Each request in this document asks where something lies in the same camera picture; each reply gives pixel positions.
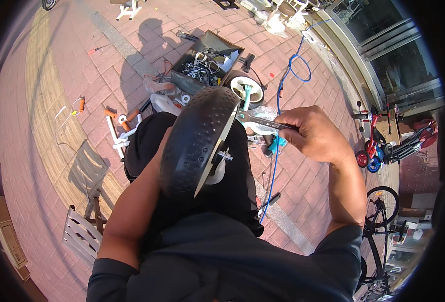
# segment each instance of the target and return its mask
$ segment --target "hand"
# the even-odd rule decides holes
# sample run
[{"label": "hand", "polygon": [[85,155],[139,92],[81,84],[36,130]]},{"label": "hand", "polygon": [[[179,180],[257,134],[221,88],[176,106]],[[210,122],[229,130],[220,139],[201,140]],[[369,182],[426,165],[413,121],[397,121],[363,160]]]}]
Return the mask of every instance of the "hand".
[{"label": "hand", "polygon": [[280,130],[280,137],[298,148],[311,160],[337,164],[351,155],[350,144],[318,106],[294,108],[275,118],[275,122],[294,125],[299,131]]},{"label": "hand", "polygon": [[163,153],[165,144],[167,143],[167,140],[168,140],[171,132],[172,132],[172,127],[169,127],[169,128],[167,128],[167,130],[165,130],[165,134],[163,135],[163,138],[159,144],[159,149],[157,150],[157,153],[152,158],[152,161],[154,161],[158,166],[160,166],[160,161],[162,160],[162,153]]}]

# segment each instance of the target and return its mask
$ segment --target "blue wire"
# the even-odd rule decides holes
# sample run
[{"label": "blue wire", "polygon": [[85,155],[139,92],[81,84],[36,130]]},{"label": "blue wire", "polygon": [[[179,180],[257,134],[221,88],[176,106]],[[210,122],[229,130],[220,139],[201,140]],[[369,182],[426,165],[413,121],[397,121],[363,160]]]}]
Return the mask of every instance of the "blue wire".
[{"label": "blue wire", "polygon": [[[315,25],[318,25],[318,24],[320,24],[320,23],[324,23],[324,22],[328,22],[328,21],[330,21],[330,20],[333,20],[333,19],[328,19],[328,20],[325,20],[325,21],[317,22],[317,23],[313,24],[312,26],[308,27],[308,29],[307,29],[307,30],[304,30],[304,31],[308,31],[308,30],[310,30],[310,28],[314,27]],[[301,57],[300,55],[298,55],[298,54],[300,53],[301,46],[303,45],[303,41],[304,41],[304,36],[301,37],[301,42],[300,42],[300,46],[298,46],[298,51],[296,51],[296,54],[294,54],[294,55],[292,55],[292,56],[290,57],[290,59],[289,59],[289,61],[288,61],[288,69],[286,70],[286,74],[283,76],[283,79],[282,79],[281,82],[280,82],[280,86],[278,87],[278,91],[277,91],[277,93],[276,93],[276,105],[278,106],[278,115],[281,114],[281,109],[280,109],[280,91],[281,91],[281,89],[283,88],[284,80],[286,80],[286,77],[288,76],[288,74],[290,73],[290,71],[291,71],[291,72],[293,73],[293,75],[294,75],[295,77],[297,77],[300,81],[303,81],[303,82],[307,83],[307,82],[309,82],[309,81],[311,80],[311,69],[310,69],[310,66],[309,66],[308,63],[304,60],[303,57]],[[300,59],[302,59],[303,62],[305,63],[305,65],[306,65],[306,67],[308,67],[308,72],[309,72],[310,75],[308,76],[308,79],[307,79],[307,80],[304,80],[304,79],[300,78],[300,77],[293,71],[293,69],[291,68],[291,67],[292,67],[292,64],[293,64],[293,60],[295,60],[297,57],[300,58]],[[271,193],[273,193],[273,185],[274,185],[274,183],[275,183],[276,166],[278,165],[278,153],[279,153],[279,152],[280,152],[280,137],[279,137],[279,136],[276,136],[276,158],[275,158],[275,167],[274,167],[274,170],[273,170],[273,177],[272,177],[272,179],[271,179],[271,186],[270,186],[270,188],[269,188],[268,201],[266,202],[266,206],[264,207],[264,212],[262,213],[260,223],[262,223],[262,220],[263,220],[264,217],[266,216],[266,211],[268,210],[269,201],[271,200]]]}]

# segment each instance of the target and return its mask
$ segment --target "red wheel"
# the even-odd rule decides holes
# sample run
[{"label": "red wheel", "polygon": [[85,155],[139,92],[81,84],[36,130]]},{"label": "red wheel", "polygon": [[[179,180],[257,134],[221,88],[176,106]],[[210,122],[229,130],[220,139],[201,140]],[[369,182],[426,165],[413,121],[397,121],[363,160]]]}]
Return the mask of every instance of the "red wheel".
[{"label": "red wheel", "polygon": [[368,162],[370,161],[370,155],[365,150],[360,150],[356,154],[357,164],[360,168],[366,168],[368,166]]}]

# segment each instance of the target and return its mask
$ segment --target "screwdriver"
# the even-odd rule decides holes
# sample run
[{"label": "screwdriver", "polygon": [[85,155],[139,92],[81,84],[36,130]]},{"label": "screwdriver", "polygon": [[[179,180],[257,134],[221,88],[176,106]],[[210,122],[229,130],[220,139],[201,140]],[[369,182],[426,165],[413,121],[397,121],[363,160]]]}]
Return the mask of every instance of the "screwdriver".
[{"label": "screwdriver", "polygon": [[104,47],[106,47],[106,46],[108,46],[108,45],[110,45],[110,44],[107,44],[107,45],[104,45],[104,46],[102,46],[102,47],[97,47],[97,48],[95,48],[95,49],[92,49],[91,51],[88,52],[88,55],[92,55],[92,54],[95,53],[95,51],[100,50],[100,49],[102,49],[102,48],[104,48]]}]

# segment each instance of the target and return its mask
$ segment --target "blue wheel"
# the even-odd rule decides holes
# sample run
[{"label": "blue wheel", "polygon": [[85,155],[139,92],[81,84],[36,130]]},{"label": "blue wheel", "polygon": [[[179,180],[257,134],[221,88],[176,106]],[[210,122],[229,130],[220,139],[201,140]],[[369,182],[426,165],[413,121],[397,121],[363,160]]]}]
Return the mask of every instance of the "blue wheel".
[{"label": "blue wheel", "polygon": [[376,173],[380,169],[380,166],[382,166],[382,161],[377,156],[374,156],[368,163],[367,170],[371,173]]}]

